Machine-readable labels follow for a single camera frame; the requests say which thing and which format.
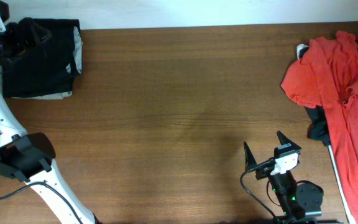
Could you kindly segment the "red shirt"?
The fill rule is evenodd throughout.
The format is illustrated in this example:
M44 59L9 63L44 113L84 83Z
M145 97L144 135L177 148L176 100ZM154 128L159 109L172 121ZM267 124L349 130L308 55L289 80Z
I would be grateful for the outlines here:
M341 188L358 223L358 43L354 34L311 39L302 58L290 65L281 84L300 106L321 107Z

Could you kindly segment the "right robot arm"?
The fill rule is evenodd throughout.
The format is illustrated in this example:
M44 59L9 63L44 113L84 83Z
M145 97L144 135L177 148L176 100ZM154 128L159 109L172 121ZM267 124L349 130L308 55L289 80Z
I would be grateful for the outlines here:
M273 216L274 223L317 223L317 218L322 215L324 191L308 180L294 179L291 170L300 163L301 147L280 131L277 131L277 137L280 145L274 149L273 157L260 164L256 162L248 144L244 143L246 168L240 177L241 186ZM244 185L244 176L251 172L255 173L257 180L268 179L267 185L275 193L283 211L282 216L274 214Z

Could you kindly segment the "black shorts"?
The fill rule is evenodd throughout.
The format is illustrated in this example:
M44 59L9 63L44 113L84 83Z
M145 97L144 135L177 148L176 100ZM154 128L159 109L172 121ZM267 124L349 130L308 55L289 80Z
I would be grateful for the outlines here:
M52 37L25 50L12 68L6 69L2 75L2 95L17 98L73 92L75 78L83 71L80 21L31 19L50 30Z

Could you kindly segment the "white garment under pile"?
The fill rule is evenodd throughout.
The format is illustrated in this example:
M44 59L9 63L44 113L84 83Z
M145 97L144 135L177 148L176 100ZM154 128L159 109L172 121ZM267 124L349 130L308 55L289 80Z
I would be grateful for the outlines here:
M308 51L309 49L309 46L306 45L306 44L299 44L297 47L296 47L296 56L297 56L297 59L301 59L304 54Z

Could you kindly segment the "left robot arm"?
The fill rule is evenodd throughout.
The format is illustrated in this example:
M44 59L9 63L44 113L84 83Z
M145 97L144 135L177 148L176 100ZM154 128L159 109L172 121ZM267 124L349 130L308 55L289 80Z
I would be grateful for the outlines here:
M0 175L36 191L62 223L96 223L62 177L44 133L29 133L6 98L62 100L82 73L77 19L33 19L0 29Z

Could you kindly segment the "black garment under red shirt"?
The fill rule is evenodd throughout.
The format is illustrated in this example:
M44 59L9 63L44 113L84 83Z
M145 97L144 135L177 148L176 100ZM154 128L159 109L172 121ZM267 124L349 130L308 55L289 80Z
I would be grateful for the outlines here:
M305 107L305 110L311 120L309 125L307 137L315 141L321 141L324 146L331 145L329 137L328 122L322 106L315 108Z

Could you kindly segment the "folded khaki shorts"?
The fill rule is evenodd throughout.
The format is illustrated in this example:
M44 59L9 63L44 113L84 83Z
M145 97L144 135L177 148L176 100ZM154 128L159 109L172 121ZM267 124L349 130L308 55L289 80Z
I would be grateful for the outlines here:
M2 94L2 66L0 66L0 94ZM62 100L73 94L72 91L66 91L61 93L52 93L48 95L33 96L33 97L17 97L17 99L35 99L35 100Z

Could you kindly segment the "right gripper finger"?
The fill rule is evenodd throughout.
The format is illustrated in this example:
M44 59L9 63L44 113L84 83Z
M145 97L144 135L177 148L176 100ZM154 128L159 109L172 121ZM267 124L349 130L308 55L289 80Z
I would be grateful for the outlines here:
M280 146L275 149L275 152L300 152L301 147L287 138L281 131L277 131L277 137L280 141Z
M257 168L256 160L250 150L248 144L244 141L244 152L245 152L245 171L253 172Z

